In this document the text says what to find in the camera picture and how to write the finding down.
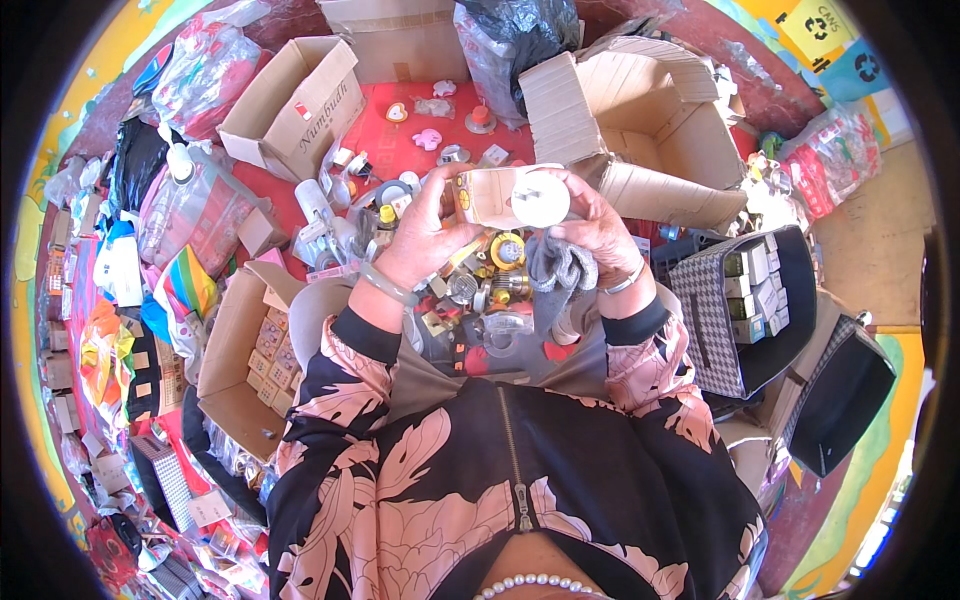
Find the yellow lid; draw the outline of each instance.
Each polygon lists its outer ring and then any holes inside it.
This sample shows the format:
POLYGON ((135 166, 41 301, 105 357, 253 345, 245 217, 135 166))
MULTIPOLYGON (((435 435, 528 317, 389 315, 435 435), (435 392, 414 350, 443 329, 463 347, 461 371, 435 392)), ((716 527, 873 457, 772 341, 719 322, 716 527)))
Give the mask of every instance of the yellow lid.
POLYGON ((396 221, 396 213, 394 208, 389 204, 384 204, 380 206, 380 221, 384 223, 392 223, 396 221))

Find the yellow sign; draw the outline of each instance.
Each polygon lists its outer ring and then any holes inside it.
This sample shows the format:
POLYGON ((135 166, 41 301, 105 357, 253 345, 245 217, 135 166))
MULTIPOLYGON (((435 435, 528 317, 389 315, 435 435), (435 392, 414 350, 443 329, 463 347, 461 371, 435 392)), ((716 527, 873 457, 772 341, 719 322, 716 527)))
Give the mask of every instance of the yellow sign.
POLYGON ((830 0, 800 0, 778 23, 808 60, 816 60, 855 38, 855 29, 830 0))

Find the wooden board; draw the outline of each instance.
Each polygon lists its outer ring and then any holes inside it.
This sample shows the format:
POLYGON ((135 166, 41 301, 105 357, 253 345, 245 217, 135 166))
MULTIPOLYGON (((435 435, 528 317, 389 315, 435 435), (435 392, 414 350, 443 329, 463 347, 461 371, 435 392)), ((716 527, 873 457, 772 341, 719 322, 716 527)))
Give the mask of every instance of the wooden board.
POLYGON ((934 223, 930 186, 916 142, 882 154, 866 181, 813 228, 824 253, 825 287, 875 325, 920 324, 924 234, 934 223))

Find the zipper pull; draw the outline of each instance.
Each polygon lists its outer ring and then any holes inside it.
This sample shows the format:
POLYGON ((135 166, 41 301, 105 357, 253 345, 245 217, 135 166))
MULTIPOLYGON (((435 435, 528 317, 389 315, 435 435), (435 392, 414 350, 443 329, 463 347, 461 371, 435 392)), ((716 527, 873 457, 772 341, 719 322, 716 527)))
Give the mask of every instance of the zipper pull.
POLYGON ((533 531, 534 522, 530 519, 530 509, 527 507, 527 488, 521 483, 514 486, 516 505, 520 509, 520 533, 533 531))

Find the pearl necklace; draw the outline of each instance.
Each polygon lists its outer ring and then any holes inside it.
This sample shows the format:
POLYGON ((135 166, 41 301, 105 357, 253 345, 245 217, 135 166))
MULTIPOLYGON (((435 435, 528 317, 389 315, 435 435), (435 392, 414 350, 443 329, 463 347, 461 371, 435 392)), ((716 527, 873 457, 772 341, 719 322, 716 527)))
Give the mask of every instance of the pearl necklace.
POLYGON ((579 581, 571 580, 569 577, 563 577, 561 579, 560 575, 547 575, 546 573, 541 573, 540 575, 535 575, 534 573, 528 573, 526 575, 516 575, 514 577, 507 577, 503 581, 493 582, 489 588, 483 588, 480 593, 473 596, 473 600, 490 600, 498 593, 503 593, 504 590, 510 589, 513 586, 522 586, 523 584, 539 584, 541 586, 554 586, 558 588, 567 589, 569 591, 579 591, 581 593, 596 593, 598 597, 607 598, 609 596, 604 596, 599 592, 594 592, 593 588, 590 586, 585 586, 579 581))

